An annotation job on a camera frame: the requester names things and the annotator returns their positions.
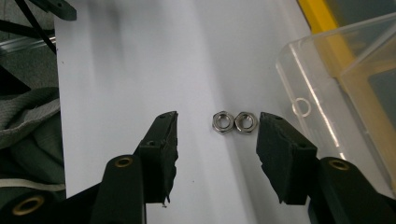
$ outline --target metal nut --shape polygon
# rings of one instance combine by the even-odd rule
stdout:
[[[250,122],[250,125],[248,127],[244,127],[245,119]],[[253,130],[257,127],[258,121],[254,114],[248,112],[241,112],[238,116],[236,116],[234,123],[236,126],[236,130],[238,130],[240,133],[249,134],[253,132]]]
[[[227,125],[221,125],[221,121],[226,119]],[[226,111],[221,111],[213,116],[212,122],[213,129],[221,134],[228,133],[233,129],[233,115]]]

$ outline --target hole in plastic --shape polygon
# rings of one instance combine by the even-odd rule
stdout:
[[[301,97],[295,99],[294,103],[291,105],[291,108],[295,115],[302,116],[303,118],[310,115],[312,110],[309,101]]]

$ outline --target white surface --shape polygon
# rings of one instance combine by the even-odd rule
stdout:
[[[68,0],[78,20],[56,20],[67,195],[101,181],[155,117],[177,110],[171,203],[148,223],[309,223],[279,204],[253,135],[220,135],[227,110],[282,115],[275,70],[289,41],[309,35],[295,0]]]

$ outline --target clear plastic container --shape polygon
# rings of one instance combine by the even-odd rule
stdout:
[[[352,161],[396,192],[396,13],[289,43],[276,68],[286,119],[318,156]]]

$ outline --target yellow strip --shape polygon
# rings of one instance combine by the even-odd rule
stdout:
[[[338,28],[338,24],[324,0],[299,0],[312,34]]]

